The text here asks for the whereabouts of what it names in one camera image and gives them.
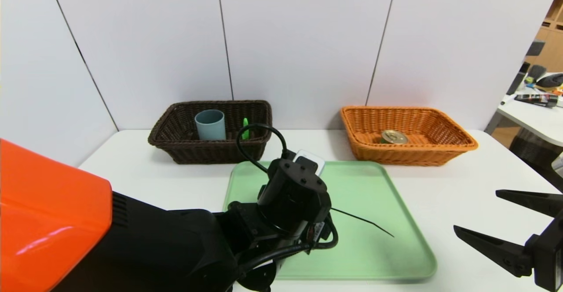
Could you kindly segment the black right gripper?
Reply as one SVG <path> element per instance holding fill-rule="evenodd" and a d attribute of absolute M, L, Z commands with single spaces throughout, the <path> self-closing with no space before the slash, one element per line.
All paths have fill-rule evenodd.
<path fill-rule="evenodd" d="M 563 284 L 563 196 L 522 190 L 496 190 L 495 195 L 554 218 L 529 238 L 531 254 L 525 246 L 454 225 L 456 236 L 515 277 L 531 276 L 533 269 L 537 286 L 557 292 Z"/>

